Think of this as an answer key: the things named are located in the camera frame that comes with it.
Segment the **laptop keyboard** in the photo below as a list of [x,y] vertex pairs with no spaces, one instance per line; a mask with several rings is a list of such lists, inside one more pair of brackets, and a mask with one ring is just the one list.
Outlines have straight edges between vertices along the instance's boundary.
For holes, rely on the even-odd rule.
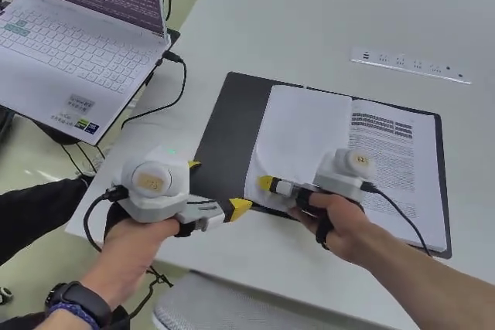
[[0,46],[120,94],[152,55],[36,11],[0,15]]

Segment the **floor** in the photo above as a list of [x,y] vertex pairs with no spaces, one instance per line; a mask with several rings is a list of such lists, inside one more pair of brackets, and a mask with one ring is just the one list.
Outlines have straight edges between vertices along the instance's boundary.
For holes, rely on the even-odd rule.
[[[179,29],[196,0],[173,0],[172,17],[169,27]],[[122,114],[103,140],[102,148],[111,146],[116,140],[122,120],[129,110]],[[90,155],[97,152],[90,146],[83,145]],[[70,152],[77,164],[82,165],[84,158],[77,148]],[[52,142],[29,120],[16,117],[12,133],[0,146],[0,193],[21,189],[44,182],[72,178],[75,169],[62,148]],[[58,282],[72,281],[81,277],[91,265],[95,252],[87,241],[64,233],[63,227],[37,240],[32,246],[18,253],[7,264],[0,267],[0,286],[11,289],[15,300],[0,307],[0,318],[11,318],[34,311],[42,311],[43,302],[48,291]],[[176,281],[186,272],[177,267],[157,263],[158,271],[167,274]],[[166,289],[165,285],[157,288],[157,294]],[[125,303],[132,311],[147,294],[147,285]],[[140,315],[133,320],[132,328],[152,330],[151,311],[153,299],[144,307]],[[326,313],[331,329],[365,329],[375,328],[348,318]]]

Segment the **paper document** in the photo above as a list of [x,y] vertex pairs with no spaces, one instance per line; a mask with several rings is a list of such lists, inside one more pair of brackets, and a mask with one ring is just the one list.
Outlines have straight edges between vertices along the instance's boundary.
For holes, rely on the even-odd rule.
[[[314,90],[271,90],[247,171],[244,197],[279,211],[293,201],[258,188],[273,175],[312,183],[330,149],[362,148],[377,163],[375,185],[390,196],[421,231],[428,247],[447,249],[436,155],[435,118],[366,100]],[[367,195],[370,220],[396,237],[420,246],[414,230],[386,200]]]

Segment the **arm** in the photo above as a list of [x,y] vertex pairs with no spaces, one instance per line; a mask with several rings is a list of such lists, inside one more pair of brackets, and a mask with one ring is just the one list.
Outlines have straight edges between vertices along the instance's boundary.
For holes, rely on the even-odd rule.
[[[402,243],[340,196],[313,194],[310,203],[327,209],[336,228],[327,235],[328,248],[338,257],[370,271],[419,328],[495,327],[494,286]],[[299,209],[292,209],[291,215],[316,231],[314,220]]]
[[[113,311],[138,289],[163,240],[178,232],[179,223],[174,219],[159,223],[131,219],[120,222],[107,235],[101,254],[81,284],[103,298]],[[36,329],[66,328],[87,330],[90,326],[70,312],[58,310]]]

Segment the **black folder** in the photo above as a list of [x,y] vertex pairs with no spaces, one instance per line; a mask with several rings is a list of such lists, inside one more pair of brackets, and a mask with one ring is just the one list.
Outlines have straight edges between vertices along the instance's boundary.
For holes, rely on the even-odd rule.
[[[258,131],[265,114],[271,88],[274,85],[303,88],[300,85],[282,83],[240,73],[229,73],[227,75],[194,158],[194,160],[201,162],[202,166],[191,178],[190,191],[192,194],[209,199],[243,197],[244,183],[251,160],[251,153],[258,137]],[[354,100],[362,99],[359,97],[352,98]],[[432,251],[432,254],[437,257],[449,259],[452,257],[452,245],[443,153],[442,119],[440,115],[432,112],[393,104],[386,105],[417,114],[431,115],[435,118],[439,182],[445,234],[447,237],[447,250],[442,253]],[[283,218],[290,218],[285,213],[260,205],[254,205],[252,209]]]

